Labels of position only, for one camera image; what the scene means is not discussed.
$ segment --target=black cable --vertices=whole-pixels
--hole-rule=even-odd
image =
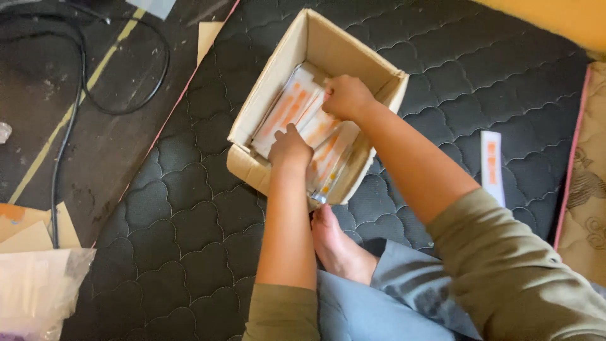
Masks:
[[[59,231],[58,231],[58,222],[57,222],[56,200],[57,200],[57,191],[58,191],[58,183],[59,183],[59,170],[61,167],[61,161],[63,158],[63,154],[65,152],[65,147],[67,146],[67,142],[70,138],[70,135],[72,134],[74,123],[76,121],[76,116],[78,114],[78,109],[79,109],[80,101],[82,98],[82,92],[84,91],[84,93],[88,96],[90,102],[92,103],[92,105],[94,107],[96,107],[99,111],[109,114],[109,115],[113,115],[113,116],[128,115],[130,113],[133,113],[133,112],[141,109],[147,103],[149,103],[149,101],[152,100],[152,98],[156,95],[156,93],[158,92],[158,90],[160,89],[162,84],[164,83],[164,80],[166,79],[166,76],[168,74],[168,67],[170,64],[170,44],[168,43],[168,40],[166,39],[166,37],[164,37],[164,35],[156,27],[146,23],[145,21],[143,21],[141,19],[138,19],[138,18],[112,18],[112,20],[116,20],[116,21],[135,20],[135,21],[143,24],[144,26],[147,26],[150,29],[152,29],[160,37],[160,40],[162,41],[162,43],[164,45],[164,66],[162,68],[162,74],[161,74],[160,78],[158,79],[158,82],[156,83],[156,86],[150,92],[150,94],[147,97],[145,97],[145,99],[143,101],[141,101],[139,104],[137,104],[136,106],[133,106],[130,109],[111,110],[111,109],[106,109],[106,108],[102,107],[95,100],[95,98],[92,96],[92,94],[90,93],[90,91],[88,89],[85,37],[84,37],[84,34],[83,34],[80,26],[78,26],[77,22],[75,22],[71,18],[57,15],[57,14],[10,13],[10,14],[4,15],[3,20],[0,20],[0,24],[4,24],[6,22],[10,22],[15,19],[33,19],[33,20],[43,19],[43,20],[48,20],[48,21],[64,23],[64,24],[67,24],[76,33],[76,35],[78,36],[78,39],[80,40],[80,41],[78,41],[78,40],[74,39],[74,37],[72,37],[66,33],[53,32],[53,31],[30,33],[27,35],[21,35],[21,36],[16,36],[16,37],[12,37],[12,38],[0,38],[0,44],[10,44],[10,43],[13,43],[16,41],[21,41],[24,39],[35,39],[35,38],[41,38],[44,36],[57,36],[59,38],[66,39],[66,40],[70,41],[72,44],[74,44],[79,56],[81,57],[80,73],[78,75],[78,83],[77,83],[78,85],[76,86],[77,94],[76,94],[76,99],[74,100],[74,103],[73,103],[72,116],[70,117],[70,121],[68,123],[67,130],[65,131],[65,136],[63,137],[63,141],[61,142],[61,145],[59,147],[59,152],[57,154],[57,159],[55,161],[55,167],[53,170],[52,183],[51,183],[50,204],[51,204],[51,224],[52,224],[52,234],[53,234],[52,239],[53,239],[53,248],[58,249],[59,248]]]

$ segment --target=open cardboard box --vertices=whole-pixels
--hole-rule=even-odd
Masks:
[[[359,40],[313,10],[301,10],[267,61],[227,137],[233,143],[227,155],[227,169],[265,195],[269,190],[271,165],[250,149],[250,142],[300,64],[313,71],[314,81],[320,85],[325,77],[360,78],[375,98],[394,113],[400,108],[408,83],[406,73]],[[366,136],[360,133],[345,169],[329,193],[328,203],[348,202],[375,154]]]

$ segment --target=olive green sleeve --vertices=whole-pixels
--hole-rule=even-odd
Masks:
[[[273,340],[320,340],[316,291],[255,284],[242,341]]]
[[[483,189],[427,226],[485,340],[604,340],[606,300]]]

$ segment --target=foot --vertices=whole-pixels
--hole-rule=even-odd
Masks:
[[[314,211],[311,234],[316,254],[328,272],[370,285],[379,259],[362,249],[341,230],[329,205],[324,204]]]

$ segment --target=hand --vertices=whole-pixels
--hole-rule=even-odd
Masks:
[[[307,168],[313,157],[313,149],[305,143],[294,124],[286,126],[286,133],[277,131],[276,142],[271,145],[269,162],[273,167],[290,165]]]
[[[342,75],[326,84],[329,95],[322,106],[324,112],[334,115],[342,121],[357,122],[364,109],[375,103],[373,94],[357,77]]]

